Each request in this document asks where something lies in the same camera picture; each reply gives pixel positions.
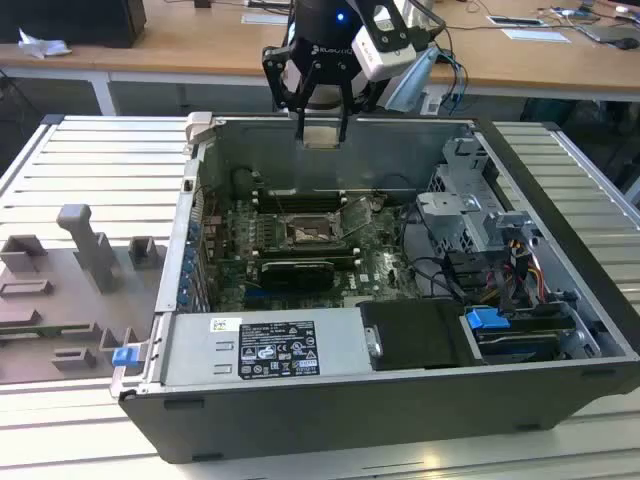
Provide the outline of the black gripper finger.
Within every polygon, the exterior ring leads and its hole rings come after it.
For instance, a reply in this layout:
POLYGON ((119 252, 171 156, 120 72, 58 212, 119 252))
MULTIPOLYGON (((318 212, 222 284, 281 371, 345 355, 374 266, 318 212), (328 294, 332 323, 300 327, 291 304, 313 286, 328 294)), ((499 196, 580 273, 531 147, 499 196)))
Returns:
POLYGON ((262 66, 272 97, 277 106, 297 114, 295 139, 304 137, 306 108, 319 84, 321 64, 304 53, 304 48, 289 45, 280 48, 265 47, 262 52, 262 66), (286 86, 283 75, 288 62, 292 62, 300 71, 297 89, 291 91, 286 86))
POLYGON ((368 81, 356 96, 353 95, 351 79, 341 80, 338 86, 341 95, 338 141, 342 143, 346 139, 349 118, 360 113, 370 113, 377 108, 377 103, 385 90, 385 81, 368 81))

